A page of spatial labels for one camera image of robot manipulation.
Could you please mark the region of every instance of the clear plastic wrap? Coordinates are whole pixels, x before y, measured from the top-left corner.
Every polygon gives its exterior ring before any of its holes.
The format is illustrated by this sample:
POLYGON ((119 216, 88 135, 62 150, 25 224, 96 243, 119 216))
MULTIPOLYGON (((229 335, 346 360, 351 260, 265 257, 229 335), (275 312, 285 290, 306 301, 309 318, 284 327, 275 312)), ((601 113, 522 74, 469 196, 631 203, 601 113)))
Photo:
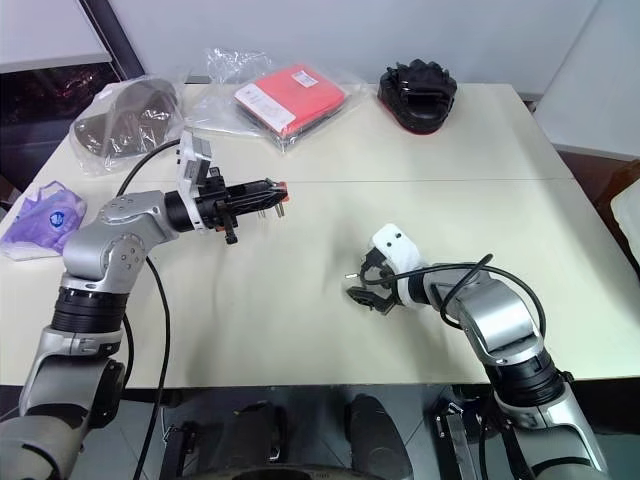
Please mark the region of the clear plastic wrap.
POLYGON ((368 91, 354 75, 277 62, 263 52, 207 50, 207 68, 212 83, 187 113, 187 125, 266 137, 283 152, 368 91))
POLYGON ((97 176, 129 168, 178 138, 182 89, 181 82, 151 76, 107 85, 69 130, 83 171, 97 176))

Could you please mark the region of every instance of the white table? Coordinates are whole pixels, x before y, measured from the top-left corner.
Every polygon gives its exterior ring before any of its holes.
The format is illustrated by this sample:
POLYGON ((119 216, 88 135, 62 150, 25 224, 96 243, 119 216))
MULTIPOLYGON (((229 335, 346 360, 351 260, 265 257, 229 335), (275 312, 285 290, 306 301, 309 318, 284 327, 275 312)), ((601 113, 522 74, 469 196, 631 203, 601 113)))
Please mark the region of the white table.
MULTIPOLYGON (((229 183, 285 180, 291 201, 282 219, 241 217, 235 246, 192 232, 153 250, 173 319, 168 387, 486 381, 464 335, 435 312, 396 307, 383 317, 345 295, 343 275, 387 222, 428 261, 494 253, 540 296, 560 368, 577 378, 640 375, 637 279, 510 87, 461 85, 431 136, 404 132, 371 98, 285 157, 263 140, 209 138, 229 183)), ((130 191, 173 190, 174 173, 167 152, 130 191)), ((123 176, 83 177, 65 140, 34 184, 65 183, 88 200, 89 221, 123 176)), ((62 271, 60 258, 0 258, 0 383, 24 381, 62 271)), ((130 386, 153 387, 164 330, 147 269, 128 313, 130 386)), ((117 357, 126 358, 124 344, 117 357)))

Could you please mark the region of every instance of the red package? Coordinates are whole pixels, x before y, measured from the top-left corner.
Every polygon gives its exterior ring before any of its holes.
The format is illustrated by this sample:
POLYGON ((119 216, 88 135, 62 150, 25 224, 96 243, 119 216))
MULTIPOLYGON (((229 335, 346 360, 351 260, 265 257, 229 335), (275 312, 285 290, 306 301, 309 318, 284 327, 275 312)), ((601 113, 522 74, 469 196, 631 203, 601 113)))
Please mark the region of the red package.
POLYGON ((234 98, 284 138, 337 111, 345 93, 305 65, 294 65, 239 89, 234 98))

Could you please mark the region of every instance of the label on red package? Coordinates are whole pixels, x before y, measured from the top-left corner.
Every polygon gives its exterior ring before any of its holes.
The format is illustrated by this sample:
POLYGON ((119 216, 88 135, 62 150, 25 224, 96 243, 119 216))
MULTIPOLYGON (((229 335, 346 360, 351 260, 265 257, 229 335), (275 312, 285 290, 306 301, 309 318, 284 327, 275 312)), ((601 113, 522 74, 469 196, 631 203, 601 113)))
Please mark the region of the label on red package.
POLYGON ((299 72, 292 74, 291 77, 304 88, 313 87, 316 83, 318 83, 315 78, 313 78, 304 70, 300 70, 299 72))
POLYGON ((296 119, 293 113, 267 95, 255 83, 242 87, 234 97, 276 132, 281 132, 296 119))

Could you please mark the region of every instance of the robotic arm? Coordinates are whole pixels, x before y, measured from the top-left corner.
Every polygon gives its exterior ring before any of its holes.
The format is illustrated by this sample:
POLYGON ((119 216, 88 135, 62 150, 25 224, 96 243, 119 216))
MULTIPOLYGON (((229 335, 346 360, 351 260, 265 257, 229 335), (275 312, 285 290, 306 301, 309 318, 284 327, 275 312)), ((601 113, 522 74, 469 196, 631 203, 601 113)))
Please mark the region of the robotic arm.
POLYGON ((116 197, 65 245, 66 272, 20 396, 20 416, 0 424, 0 478, 68 478, 87 433, 115 417, 124 365, 110 357, 153 247, 179 232, 209 229, 236 243, 237 216, 271 207, 284 214, 286 185, 266 179, 227 187, 209 167, 209 144, 189 132, 180 152, 177 191, 116 197))
POLYGON ((394 305, 431 305, 437 311, 444 305, 459 322, 494 388, 499 429, 516 478, 609 478, 569 383, 553 364, 525 303, 511 288, 483 270, 465 280, 469 266, 385 281, 428 265, 395 225, 379 230, 370 246, 361 272, 349 276, 360 277, 362 286, 347 293, 383 314, 394 305), (378 280, 367 279, 372 271, 378 272, 378 280))

